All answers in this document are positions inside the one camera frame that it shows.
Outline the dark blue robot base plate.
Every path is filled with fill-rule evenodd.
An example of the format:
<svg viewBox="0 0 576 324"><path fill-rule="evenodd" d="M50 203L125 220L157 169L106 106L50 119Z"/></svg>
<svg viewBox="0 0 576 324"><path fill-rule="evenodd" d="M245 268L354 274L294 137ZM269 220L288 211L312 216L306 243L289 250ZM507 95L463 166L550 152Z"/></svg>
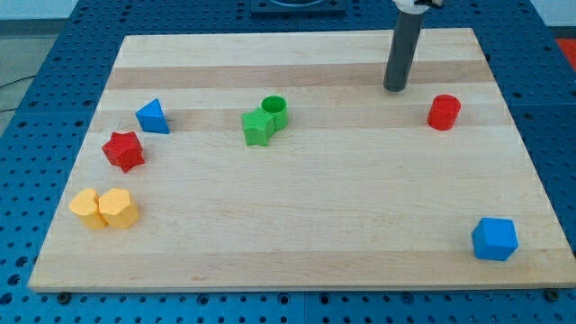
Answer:
<svg viewBox="0 0 576 324"><path fill-rule="evenodd" d="M249 0L251 16L272 14L342 14L346 0Z"/></svg>

